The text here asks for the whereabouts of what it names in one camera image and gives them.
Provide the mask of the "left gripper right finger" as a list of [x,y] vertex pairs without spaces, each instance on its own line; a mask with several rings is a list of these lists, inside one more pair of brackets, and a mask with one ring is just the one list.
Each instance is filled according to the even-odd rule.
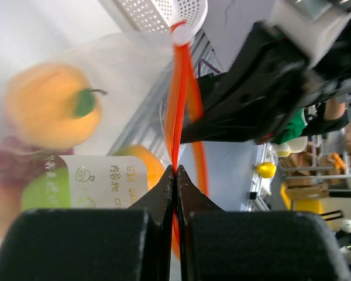
[[182,280],[351,280],[326,222],[298,211],[224,211],[176,174]]

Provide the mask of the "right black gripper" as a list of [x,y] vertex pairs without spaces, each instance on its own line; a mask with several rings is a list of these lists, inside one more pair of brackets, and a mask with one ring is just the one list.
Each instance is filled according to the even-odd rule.
[[298,138],[344,128],[349,116],[340,98],[351,93],[351,20],[315,66],[328,82],[321,96],[299,109],[307,68],[306,56],[277,26],[255,22],[229,71],[212,79],[204,113],[183,129],[181,143],[266,143],[279,133]]

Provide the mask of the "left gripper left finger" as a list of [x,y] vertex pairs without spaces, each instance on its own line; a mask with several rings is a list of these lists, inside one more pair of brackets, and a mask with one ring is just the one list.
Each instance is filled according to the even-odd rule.
[[168,280],[173,168],[121,209],[23,212],[0,246],[0,280]]

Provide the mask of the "yellow green mango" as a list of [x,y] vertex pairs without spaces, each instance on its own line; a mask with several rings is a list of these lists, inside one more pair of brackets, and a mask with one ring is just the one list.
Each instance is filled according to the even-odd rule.
[[161,161],[159,161],[151,151],[142,145],[131,145],[121,148],[113,155],[135,156],[139,158],[146,165],[148,190],[151,190],[159,182],[165,171]]

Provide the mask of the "clear zip top bag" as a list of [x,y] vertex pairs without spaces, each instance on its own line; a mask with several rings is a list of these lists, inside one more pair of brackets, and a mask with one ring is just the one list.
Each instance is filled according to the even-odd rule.
[[[35,64],[75,66],[107,95],[99,98],[102,120],[95,133],[74,146],[73,155],[60,155],[60,167],[18,186],[22,191],[20,214],[39,208],[127,208],[149,191],[146,165],[139,158],[107,153],[170,62],[173,70],[162,126],[171,164],[178,162],[183,150],[182,127],[204,112],[192,65],[193,39],[182,20],[164,33],[108,35]],[[6,88],[13,77],[0,83],[0,144],[7,136],[18,138],[5,115]]]

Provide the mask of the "peach coloured fruit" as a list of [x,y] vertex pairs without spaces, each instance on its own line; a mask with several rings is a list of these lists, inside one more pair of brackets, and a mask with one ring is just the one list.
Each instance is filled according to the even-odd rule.
[[21,192],[18,186],[0,186],[0,238],[20,214]]

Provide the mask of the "red grape bunch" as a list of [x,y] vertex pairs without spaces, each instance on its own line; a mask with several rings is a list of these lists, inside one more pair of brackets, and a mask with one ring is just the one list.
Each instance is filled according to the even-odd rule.
[[0,186],[25,186],[43,172],[60,167],[60,155],[73,154],[73,148],[42,149],[7,136],[0,144]]

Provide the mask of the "orange fruit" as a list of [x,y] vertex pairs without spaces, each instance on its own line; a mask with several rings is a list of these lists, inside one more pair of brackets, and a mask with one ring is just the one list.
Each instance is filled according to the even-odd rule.
[[75,66],[38,64],[8,83],[5,115],[21,141],[42,149],[69,149],[97,130],[102,95],[107,92],[93,87]]

